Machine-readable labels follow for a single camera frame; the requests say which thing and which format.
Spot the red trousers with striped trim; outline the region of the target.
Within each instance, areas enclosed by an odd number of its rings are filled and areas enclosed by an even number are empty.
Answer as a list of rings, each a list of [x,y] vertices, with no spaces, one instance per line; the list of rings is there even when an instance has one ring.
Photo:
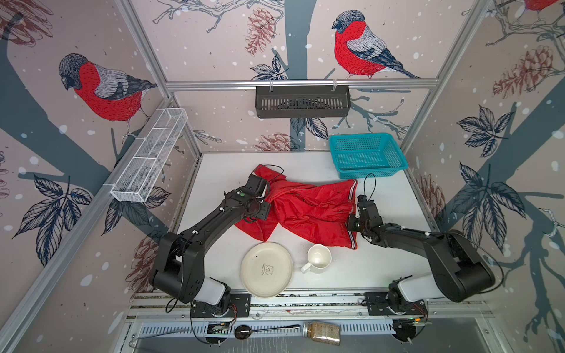
[[[238,222],[238,229],[267,241],[275,228],[282,226],[313,244],[358,248],[356,233],[347,229],[349,217],[355,214],[357,180],[321,186],[290,182],[267,165],[257,166],[254,174],[269,182],[269,215],[265,221]]]

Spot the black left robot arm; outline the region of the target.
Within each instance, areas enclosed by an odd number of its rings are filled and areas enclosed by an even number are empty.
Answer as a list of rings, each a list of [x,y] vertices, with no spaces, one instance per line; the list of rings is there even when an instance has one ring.
[[[265,200],[269,182],[251,174],[246,185],[224,195],[220,205],[191,228],[161,238],[149,283],[183,304],[204,302],[225,312],[230,304],[230,287],[205,275],[205,256],[213,244],[244,219],[268,218]]]

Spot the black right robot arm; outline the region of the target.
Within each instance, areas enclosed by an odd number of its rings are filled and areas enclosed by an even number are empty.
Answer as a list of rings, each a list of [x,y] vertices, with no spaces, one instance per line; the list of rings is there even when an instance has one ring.
[[[349,217],[348,230],[360,233],[372,245],[428,260],[431,275],[407,277],[391,285],[398,298],[417,302],[444,297],[462,302],[494,286],[493,271],[461,232],[425,232],[385,223],[376,204],[365,195],[358,197],[357,209],[359,216]]]

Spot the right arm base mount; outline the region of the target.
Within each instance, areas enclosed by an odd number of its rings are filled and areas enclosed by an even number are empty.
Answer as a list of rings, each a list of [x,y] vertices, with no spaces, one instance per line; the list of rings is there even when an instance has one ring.
[[[367,308],[370,316],[422,316],[427,317],[428,306],[424,300],[408,301],[400,291],[402,281],[410,277],[401,277],[388,286],[387,292],[366,292],[360,304]]]

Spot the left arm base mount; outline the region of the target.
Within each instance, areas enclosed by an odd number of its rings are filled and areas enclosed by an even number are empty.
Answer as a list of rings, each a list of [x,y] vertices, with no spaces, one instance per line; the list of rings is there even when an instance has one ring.
[[[191,317],[197,319],[248,318],[250,307],[250,294],[233,294],[231,287],[225,283],[205,278],[203,287],[191,303]]]

